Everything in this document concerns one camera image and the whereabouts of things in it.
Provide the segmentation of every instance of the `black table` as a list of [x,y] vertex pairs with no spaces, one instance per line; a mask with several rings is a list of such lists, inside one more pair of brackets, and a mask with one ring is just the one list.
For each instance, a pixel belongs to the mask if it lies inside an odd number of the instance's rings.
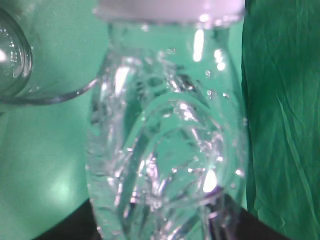
[[[242,209],[236,231],[237,240],[288,240]],[[35,240],[101,240],[90,201]]]

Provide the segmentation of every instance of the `clear plastic bottle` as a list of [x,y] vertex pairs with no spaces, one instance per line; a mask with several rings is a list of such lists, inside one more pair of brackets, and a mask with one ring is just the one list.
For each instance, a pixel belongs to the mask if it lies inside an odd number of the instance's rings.
[[220,0],[129,2],[97,9],[110,38],[87,165],[100,232],[106,240],[233,239],[248,145],[226,43],[244,1],[224,1],[237,4],[231,9]]

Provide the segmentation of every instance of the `water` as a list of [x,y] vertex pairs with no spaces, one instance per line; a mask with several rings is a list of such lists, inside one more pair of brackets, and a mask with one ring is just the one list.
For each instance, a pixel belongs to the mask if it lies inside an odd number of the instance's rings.
[[219,240],[236,215],[241,103],[214,55],[181,65],[180,52],[111,48],[100,70],[87,172],[106,240]]

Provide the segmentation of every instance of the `green fabric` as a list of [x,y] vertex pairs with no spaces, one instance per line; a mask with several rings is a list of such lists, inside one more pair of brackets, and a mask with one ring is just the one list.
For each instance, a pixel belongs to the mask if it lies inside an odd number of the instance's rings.
[[294,240],[318,240],[320,1],[247,0],[247,10],[248,209]]

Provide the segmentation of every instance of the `clear glass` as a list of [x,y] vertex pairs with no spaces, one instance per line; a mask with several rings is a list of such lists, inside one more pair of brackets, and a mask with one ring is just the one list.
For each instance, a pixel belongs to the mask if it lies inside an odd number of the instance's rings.
[[94,2],[0,1],[0,113],[78,97],[97,82],[107,42]]

